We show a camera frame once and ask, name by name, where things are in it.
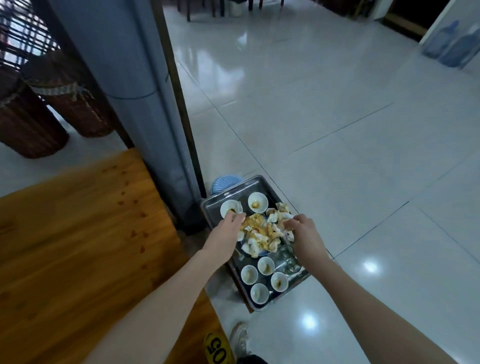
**hand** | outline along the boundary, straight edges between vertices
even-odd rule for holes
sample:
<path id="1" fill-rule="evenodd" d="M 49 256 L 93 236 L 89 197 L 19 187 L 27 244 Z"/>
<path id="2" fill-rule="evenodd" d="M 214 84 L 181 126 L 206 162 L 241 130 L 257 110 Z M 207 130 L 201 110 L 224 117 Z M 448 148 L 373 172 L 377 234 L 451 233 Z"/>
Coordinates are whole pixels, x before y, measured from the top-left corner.
<path id="1" fill-rule="evenodd" d="M 311 270 L 311 267 L 325 259 L 330 260 L 324 241 L 311 218 L 300 214 L 284 221 L 283 226 L 286 229 L 293 230 L 293 251 L 300 264 L 307 270 Z"/>
<path id="2" fill-rule="evenodd" d="M 245 220 L 245 213 L 234 214 L 229 211 L 225 219 L 215 227 L 205 242 L 204 250 L 212 258 L 216 269 L 225 264 L 233 254 L 237 244 L 241 223 Z"/>

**yellow oval label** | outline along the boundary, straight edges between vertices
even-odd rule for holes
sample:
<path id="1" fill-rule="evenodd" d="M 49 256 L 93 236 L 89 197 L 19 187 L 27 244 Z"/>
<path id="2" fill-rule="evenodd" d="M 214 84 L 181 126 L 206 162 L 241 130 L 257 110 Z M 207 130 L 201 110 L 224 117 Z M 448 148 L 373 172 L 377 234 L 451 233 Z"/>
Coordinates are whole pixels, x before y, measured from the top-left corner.
<path id="1" fill-rule="evenodd" d="M 209 332 L 205 336 L 204 348 L 210 364 L 230 364 L 230 345 L 224 335 Z"/>

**wood grain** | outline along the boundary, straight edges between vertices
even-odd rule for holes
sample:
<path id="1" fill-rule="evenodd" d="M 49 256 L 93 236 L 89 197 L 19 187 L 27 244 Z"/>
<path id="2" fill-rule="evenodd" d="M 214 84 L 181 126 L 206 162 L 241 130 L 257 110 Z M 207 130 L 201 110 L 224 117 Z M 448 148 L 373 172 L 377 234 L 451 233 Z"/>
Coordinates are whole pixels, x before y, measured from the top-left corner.
<path id="1" fill-rule="evenodd" d="M 135 149 L 1 198 L 1 362 L 80 363 L 187 260 Z M 202 291 L 168 362 L 206 363 L 208 331 Z"/>

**black number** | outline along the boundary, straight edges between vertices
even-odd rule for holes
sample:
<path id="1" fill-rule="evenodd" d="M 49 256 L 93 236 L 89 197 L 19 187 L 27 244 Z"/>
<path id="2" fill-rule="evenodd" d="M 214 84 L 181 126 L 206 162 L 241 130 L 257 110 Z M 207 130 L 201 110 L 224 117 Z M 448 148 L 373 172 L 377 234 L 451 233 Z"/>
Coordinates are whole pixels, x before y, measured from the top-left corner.
<path id="1" fill-rule="evenodd" d="M 227 352 L 225 351 L 224 348 L 220 348 L 215 352 L 215 354 L 213 354 L 213 362 L 215 364 L 220 364 L 221 362 L 223 362 L 226 359 L 226 357 L 227 357 Z"/>
<path id="2" fill-rule="evenodd" d="M 210 346 L 207 346 L 207 350 L 208 350 L 208 353 L 209 354 L 213 354 L 215 350 L 217 350 L 220 345 L 222 345 L 222 342 L 220 341 L 219 338 L 214 338 L 211 342 L 210 342 Z"/>

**lattice screen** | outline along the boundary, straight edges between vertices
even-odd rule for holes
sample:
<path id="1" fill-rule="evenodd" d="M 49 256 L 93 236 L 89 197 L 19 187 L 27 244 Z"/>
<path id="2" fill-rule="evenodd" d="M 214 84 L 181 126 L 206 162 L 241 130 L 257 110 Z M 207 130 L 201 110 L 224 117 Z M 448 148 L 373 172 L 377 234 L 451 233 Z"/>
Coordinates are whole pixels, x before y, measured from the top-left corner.
<path id="1" fill-rule="evenodd" d="M 1 63 L 18 70 L 31 54 L 58 47 L 29 0 L 0 0 Z"/>

